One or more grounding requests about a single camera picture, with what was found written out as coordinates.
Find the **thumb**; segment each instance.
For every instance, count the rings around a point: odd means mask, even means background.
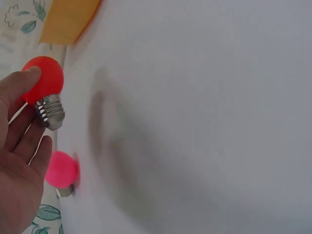
[[[0,111],[4,111],[1,102],[9,109],[20,96],[35,86],[40,76],[41,69],[31,67],[27,72],[14,72],[0,81]]]

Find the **pink light bulb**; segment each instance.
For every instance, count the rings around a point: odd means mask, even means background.
[[[61,190],[69,189],[73,186],[77,178],[77,163],[66,153],[55,151],[52,153],[49,168],[45,180],[57,189],[58,194]]]

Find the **green leaf print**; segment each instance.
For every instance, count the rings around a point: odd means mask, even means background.
[[[32,32],[36,27],[37,21],[33,20],[23,25],[20,29],[23,33],[27,34]]]
[[[64,231],[63,231],[63,224],[60,226],[59,231],[58,231],[58,234],[64,234]]]
[[[21,16],[21,15],[29,15],[30,13],[28,11],[20,11],[18,13],[16,13],[16,16]]]
[[[49,234],[48,233],[48,230],[50,228],[40,228],[40,229],[37,229],[33,234]]]
[[[37,223],[35,223],[35,222],[31,222],[31,225],[35,225],[35,226],[39,226]]]
[[[41,4],[42,2],[34,1],[34,8],[37,11],[37,17],[41,20],[44,21],[44,18],[46,16],[45,10],[44,10],[44,5]]]
[[[60,219],[60,211],[57,208],[50,205],[41,205],[36,216],[43,220],[52,221]]]

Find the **hand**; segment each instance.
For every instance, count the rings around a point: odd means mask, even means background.
[[[52,140],[44,136],[40,143],[45,127],[36,119],[32,106],[27,105],[10,122],[25,104],[21,96],[31,90],[40,75],[41,70],[33,67],[0,81],[1,234],[21,234],[36,216],[43,194]]]

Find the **finger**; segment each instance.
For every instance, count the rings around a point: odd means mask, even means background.
[[[30,167],[33,168],[41,178],[44,178],[47,173],[51,155],[52,139],[49,136],[44,136],[35,157],[30,163]]]
[[[29,92],[39,81],[41,70],[32,67],[28,72],[14,72],[0,81],[0,112],[9,110],[10,106],[23,94]]]
[[[34,120],[36,111],[33,106],[27,105],[21,111],[21,113],[10,123],[9,131],[6,137],[4,147],[8,151],[13,151],[20,141],[21,137],[24,136],[27,128]]]
[[[8,113],[8,121],[12,119],[12,117],[19,111],[26,102],[21,97],[14,102],[13,105],[10,106],[9,113]]]
[[[13,153],[19,155],[28,164],[38,148],[44,130],[45,127],[42,125],[42,122],[36,118],[21,138]]]

